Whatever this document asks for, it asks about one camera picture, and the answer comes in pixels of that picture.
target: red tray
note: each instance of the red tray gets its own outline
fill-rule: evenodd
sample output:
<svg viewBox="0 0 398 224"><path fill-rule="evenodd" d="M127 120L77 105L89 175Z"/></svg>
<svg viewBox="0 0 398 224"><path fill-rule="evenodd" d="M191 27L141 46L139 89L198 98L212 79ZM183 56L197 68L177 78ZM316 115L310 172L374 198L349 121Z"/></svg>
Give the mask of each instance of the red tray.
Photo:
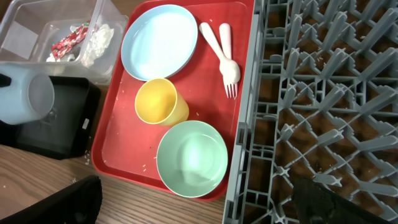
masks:
<svg viewBox="0 0 398 224"><path fill-rule="evenodd" d="M243 74L253 0L147 1L133 11L127 29L141 14L163 4L187 8L195 16L198 25L201 22L210 24L218 40L219 26L224 22L230 24L233 59ZM220 132L231 161L243 82L239 83L237 99L227 99L219 64L220 61L199 33L192 58L169 80L188 103L188 119L204 121ZM137 117L134 99L142 84L142 81L134 79L124 70L119 54L91 150L93 165L102 174L171 192L161 181L155 160L160 140L169 128L146 124ZM220 185L198 200L211 201L224 195L228 176L229 167Z"/></svg>

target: utensil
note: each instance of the utensil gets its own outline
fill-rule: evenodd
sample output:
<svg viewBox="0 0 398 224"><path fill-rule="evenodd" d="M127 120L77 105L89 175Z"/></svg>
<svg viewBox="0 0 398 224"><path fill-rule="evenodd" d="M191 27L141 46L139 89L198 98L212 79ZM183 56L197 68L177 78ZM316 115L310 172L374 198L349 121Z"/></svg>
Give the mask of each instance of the utensil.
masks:
<svg viewBox="0 0 398 224"><path fill-rule="evenodd" d="M223 179L228 153L218 131L202 121L185 121L162 138L156 165L163 183L183 197L201 197Z"/></svg>
<svg viewBox="0 0 398 224"><path fill-rule="evenodd" d="M143 122L173 126L186 121L189 115L187 102L172 82L156 78L143 84L136 96L136 113Z"/></svg>
<svg viewBox="0 0 398 224"><path fill-rule="evenodd" d="M4 123L42 119L52 109L54 98L47 75L12 65L0 67L0 120Z"/></svg>
<svg viewBox="0 0 398 224"><path fill-rule="evenodd" d="M126 71L148 81L177 73L195 50L198 28L184 7L163 5L143 13L123 40L121 57Z"/></svg>
<svg viewBox="0 0 398 224"><path fill-rule="evenodd" d="M220 25L220 38L225 57L232 60L231 26L229 24L223 23ZM236 73L229 73L229 75L234 75L235 77L225 78L223 76L224 85L227 86L229 95L236 98L238 95L238 81L241 79L241 73L239 71Z"/></svg>
<svg viewBox="0 0 398 224"><path fill-rule="evenodd" d="M208 23L202 22L199 25L199 30L220 60L220 72L223 75L224 87L227 97L233 97L234 94L229 85L231 83L237 83L239 81L239 79L236 79L236 77L240 78L240 70L238 64L234 60L225 57Z"/></svg>

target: white plastic jug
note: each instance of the white plastic jug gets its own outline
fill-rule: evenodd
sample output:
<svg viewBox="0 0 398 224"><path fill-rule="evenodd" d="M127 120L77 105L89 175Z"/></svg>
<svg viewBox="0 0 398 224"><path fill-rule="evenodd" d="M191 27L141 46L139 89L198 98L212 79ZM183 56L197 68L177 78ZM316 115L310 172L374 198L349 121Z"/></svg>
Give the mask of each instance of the white plastic jug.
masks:
<svg viewBox="0 0 398 224"><path fill-rule="evenodd" d="M44 118L54 104L47 75L13 65L0 66L0 121L22 124Z"/></svg>

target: cup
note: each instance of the cup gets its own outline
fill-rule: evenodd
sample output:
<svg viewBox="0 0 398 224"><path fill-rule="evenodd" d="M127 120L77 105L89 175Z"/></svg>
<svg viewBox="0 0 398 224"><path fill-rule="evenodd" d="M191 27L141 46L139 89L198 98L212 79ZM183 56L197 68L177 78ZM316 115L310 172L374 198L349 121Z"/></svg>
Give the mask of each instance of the cup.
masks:
<svg viewBox="0 0 398 224"><path fill-rule="evenodd" d="M173 126L186 121L187 102L172 82L156 78L143 84L136 96L136 113L147 124Z"/></svg>
<svg viewBox="0 0 398 224"><path fill-rule="evenodd" d="M45 117L55 93L51 79L27 68L0 66L0 120L15 125Z"/></svg>

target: black tray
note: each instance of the black tray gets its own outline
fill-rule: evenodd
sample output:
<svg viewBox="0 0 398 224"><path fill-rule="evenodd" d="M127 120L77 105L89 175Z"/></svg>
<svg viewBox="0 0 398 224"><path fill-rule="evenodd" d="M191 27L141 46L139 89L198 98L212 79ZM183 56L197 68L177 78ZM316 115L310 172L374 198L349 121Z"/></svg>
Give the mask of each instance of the black tray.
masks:
<svg viewBox="0 0 398 224"><path fill-rule="evenodd" d="M54 159L84 155L101 91L86 78L50 77L53 110L40 121L17 126L0 122L0 144Z"/></svg>

